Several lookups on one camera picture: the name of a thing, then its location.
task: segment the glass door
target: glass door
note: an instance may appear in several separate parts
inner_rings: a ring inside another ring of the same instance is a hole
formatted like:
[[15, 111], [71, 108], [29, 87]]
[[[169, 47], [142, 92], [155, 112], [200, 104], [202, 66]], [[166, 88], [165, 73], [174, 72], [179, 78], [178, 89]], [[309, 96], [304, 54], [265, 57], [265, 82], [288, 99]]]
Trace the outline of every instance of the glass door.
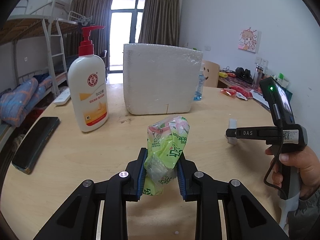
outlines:
[[112, 0], [109, 73], [123, 72], [124, 44], [138, 43], [145, 0]]

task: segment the silver bolt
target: silver bolt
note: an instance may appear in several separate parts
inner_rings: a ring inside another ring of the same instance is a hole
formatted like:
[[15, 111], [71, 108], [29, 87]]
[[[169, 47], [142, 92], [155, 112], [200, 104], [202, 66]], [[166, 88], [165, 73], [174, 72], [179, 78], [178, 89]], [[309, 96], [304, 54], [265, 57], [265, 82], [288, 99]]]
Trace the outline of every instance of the silver bolt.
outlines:
[[233, 180], [231, 181], [231, 184], [232, 184], [233, 186], [235, 186], [235, 187], [238, 187], [238, 186], [240, 186], [240, 181], [237, 180], [237, 179], [233, 179]]
[[202, 178], [202, 177], [203, 177], [203, 172], [201, 172], [201, 171], [196, 171], [196, 172], [195, 172], [195, 177], [197, 177], [197, 178]]
[[128, 175], [129, 175], [129, 173], [126, 172], [126, 171], [121, 171], [121, 172], [119, 173], [119, 176], [120, 176], [121, 178], [128, 177]]
[[91, 184], [92, 184], [92, 181], [89, 180], [89, 179], [87, 179], [87, 180], [85, 180], [84, 182], [82, 182], [82, 185], [83, 185], [84, 187], [89, 187], [89, 186], [91, 186]]

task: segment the bed ladder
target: bed ladder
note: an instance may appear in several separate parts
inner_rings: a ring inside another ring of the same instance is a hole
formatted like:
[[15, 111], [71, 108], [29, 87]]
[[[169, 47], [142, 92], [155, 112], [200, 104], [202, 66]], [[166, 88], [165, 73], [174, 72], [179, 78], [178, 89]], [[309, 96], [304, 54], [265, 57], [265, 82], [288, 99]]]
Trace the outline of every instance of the bed ladder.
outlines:
[[[61, 30], [60, 30], [59, 20], [55, 21], [55, 25], [56, 25], [58, 34], [54, 34], [54, 35], [51, 34], [52, 24], [54, 22], [53, 17], [49, 17], [48, 22], [49, 22], [49, 25], [47, 28], [45, 20], [43, 19], [42, 20], [42, 27], [43, 27], [44, 36], [45, 36], [45, 39], [47, 42], [48, 67], [49, 67], [49, 74], [52, 77], [52, 92], [53, 92], [53, 97], [56, 98], [58, 95], [60, 95], [60, 92], [59, 92], [59, 88], [58, 88], [57, 79], [55, 78], [53, 58], [58, 57], [58, 56], [62, 57], [64, 72], [60, 75], [66, 75], [67, 83], [68, 83], [68, 71], [67, 71], [66, 58], [65, 58], [65, 54], [64, 54], [64, 48], [63, 48], [63, 36], [62, 36]], [[52, 55], [52, 52], [51, 52], [51, 37], [59, 37], [60, 38], [61, 52], [58, 54], [55, 54], [55, 55]]]

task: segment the green plastic packaging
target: green plastic packaging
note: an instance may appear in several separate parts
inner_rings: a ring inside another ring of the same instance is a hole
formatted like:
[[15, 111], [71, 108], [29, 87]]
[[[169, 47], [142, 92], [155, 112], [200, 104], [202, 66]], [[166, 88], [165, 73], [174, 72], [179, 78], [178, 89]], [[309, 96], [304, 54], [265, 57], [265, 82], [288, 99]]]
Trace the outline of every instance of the green plastic packaging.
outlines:
[[164, 185], [177, 177], [174, 167], [187, 143], [189, 129], [182, 116], [168, 117], [148, 127], [144, 194], [161, 195]]

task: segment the red pump dispenser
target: red pump dispenser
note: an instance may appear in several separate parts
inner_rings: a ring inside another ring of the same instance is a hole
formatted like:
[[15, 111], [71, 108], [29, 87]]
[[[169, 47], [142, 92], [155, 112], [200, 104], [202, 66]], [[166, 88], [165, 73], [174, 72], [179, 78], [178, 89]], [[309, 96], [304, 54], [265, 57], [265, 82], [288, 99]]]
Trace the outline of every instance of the red pump dispenser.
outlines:
[[79, 46], [79, 57], [94, 54], [94, 47], [93, 47], [92, 41], [89, 40], [90, 33], [91, 31], [103, 29], [103, 28], [104, 26], [99, 26], [99, 25], [82, 28], [83, 41], [81, 41], [81, 44]]

